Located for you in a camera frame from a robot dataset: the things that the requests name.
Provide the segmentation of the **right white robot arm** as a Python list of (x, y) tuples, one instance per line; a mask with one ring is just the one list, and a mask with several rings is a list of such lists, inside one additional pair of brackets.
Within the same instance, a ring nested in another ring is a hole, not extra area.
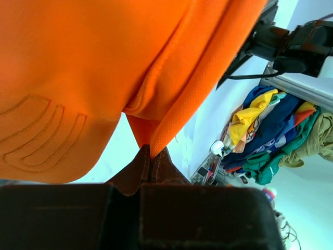
[[(332, 78), (332, 14), (297, 26), (293, 31), (277, 27), (277, 1), (268, 1), (250, 35), (218, 82), (227, 79), (267, 79), (284, 73)], [(273, 73), (236, 76), (234, 72), (252, 56), (272, 63)]]

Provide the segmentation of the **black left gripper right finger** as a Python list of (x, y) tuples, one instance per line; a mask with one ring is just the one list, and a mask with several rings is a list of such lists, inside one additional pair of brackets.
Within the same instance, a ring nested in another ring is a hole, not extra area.
[(192, 185), (163, 149), (140, 187), (142, 249), (282, 249), (274, 212), (254, 188)]

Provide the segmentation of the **orange zip jacket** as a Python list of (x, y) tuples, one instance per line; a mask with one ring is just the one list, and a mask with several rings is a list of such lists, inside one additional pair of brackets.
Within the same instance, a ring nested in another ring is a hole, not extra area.
[(266, 1), (1, 1), (1, 178), (68, 183), (121, 114), (156, 157), (213, 90)]

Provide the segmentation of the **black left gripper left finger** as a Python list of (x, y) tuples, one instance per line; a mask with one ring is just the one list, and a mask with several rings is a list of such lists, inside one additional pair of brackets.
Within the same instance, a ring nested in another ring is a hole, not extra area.
[(117, 174), (120, 184), (8, 185), (1, 188), (1, 249), (139, 249), (139, 169), (149, 146)]

